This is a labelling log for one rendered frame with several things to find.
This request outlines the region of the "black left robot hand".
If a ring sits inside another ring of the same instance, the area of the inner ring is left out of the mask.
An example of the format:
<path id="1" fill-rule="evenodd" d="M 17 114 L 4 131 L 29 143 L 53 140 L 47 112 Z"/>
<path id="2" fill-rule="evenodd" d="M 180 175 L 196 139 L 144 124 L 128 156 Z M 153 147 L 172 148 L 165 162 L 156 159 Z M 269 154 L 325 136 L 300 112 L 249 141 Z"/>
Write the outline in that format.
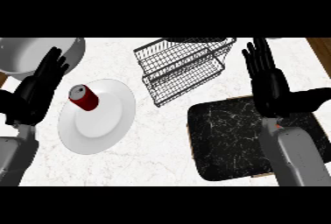
<path id="1" fill-rule="evenodd" d="M 69 64 L 62 50 L 50 48 L 34 74 L 20 81 L 14 92 L 0 89 L 0 113 L 4 124 L 35 126 L 47 115 L 54 91 Z"/>

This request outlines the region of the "grey metal pot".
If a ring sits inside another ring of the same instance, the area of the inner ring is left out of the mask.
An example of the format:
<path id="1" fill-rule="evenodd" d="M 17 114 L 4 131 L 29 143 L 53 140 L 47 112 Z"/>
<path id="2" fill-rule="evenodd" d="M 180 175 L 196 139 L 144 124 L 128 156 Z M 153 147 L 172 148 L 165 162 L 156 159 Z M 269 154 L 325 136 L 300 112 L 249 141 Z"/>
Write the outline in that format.
<path id="1" fill-rule="evenodd" d="M 0 38 L 0 72 L 19 80 L 32 75 L 53 46 L 62 50 L 62 56 L 66 57 L 69 73 L 84 56 L 82 38 Z"/>

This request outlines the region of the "red can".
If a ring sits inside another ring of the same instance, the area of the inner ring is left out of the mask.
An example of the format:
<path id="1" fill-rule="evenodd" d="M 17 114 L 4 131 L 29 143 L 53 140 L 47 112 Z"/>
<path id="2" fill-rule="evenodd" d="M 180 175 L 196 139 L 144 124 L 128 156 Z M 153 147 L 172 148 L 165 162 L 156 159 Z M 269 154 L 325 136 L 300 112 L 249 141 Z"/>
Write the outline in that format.
<path id="1" fill-rule="evenodd" d="M 69 89 L 68 99 L 85 111 L 91 111 L 99 105 L 99 97 L 82 84 Z"/>

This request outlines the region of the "white round plate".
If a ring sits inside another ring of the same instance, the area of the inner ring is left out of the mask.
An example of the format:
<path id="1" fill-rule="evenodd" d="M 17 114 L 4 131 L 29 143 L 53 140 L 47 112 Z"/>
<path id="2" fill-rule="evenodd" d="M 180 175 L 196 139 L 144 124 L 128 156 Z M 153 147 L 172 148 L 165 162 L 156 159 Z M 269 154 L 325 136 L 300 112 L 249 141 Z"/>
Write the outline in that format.
<path id="1" fill-rule="evenodd" d="M 57 118 L 57 134 L 72 152 L 90 155 L 110 148 L 125 136 L 136 115 L 136 100 L 118 80 L 94 80 L 82 85 L 97 96 L 97 107 L 85 111 L 68 100 Z"/>

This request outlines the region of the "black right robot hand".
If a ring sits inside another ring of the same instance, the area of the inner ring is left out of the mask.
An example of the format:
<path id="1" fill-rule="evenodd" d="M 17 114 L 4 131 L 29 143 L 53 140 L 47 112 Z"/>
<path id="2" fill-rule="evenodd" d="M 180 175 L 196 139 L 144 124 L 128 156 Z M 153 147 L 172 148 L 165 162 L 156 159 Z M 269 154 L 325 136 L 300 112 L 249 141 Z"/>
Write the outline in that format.
<path id="1" fill-rule="evenodd" d="M 289 90 L 285 74 L 274 65 L 264 38 L 254 38 L 242 49 L 251 79 L 255 110 L 266 118 L 285 118 L 292 113 L 311 113 L 331 100 L 331 87 L 305 91 Z"/>

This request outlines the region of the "black marble tray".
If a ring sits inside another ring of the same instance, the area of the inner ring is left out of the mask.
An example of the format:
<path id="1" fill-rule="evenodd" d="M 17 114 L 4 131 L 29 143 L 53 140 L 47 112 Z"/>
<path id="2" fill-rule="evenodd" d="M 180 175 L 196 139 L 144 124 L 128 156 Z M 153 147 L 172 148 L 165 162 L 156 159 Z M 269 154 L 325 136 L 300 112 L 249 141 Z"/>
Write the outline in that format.
<path id="1" fill-rule="evenodd" d="M 187 109 L 190 150 L 201 178 L 237 179 L 271 171 L 260 148 L 254 98 L 199 103 Z"/>

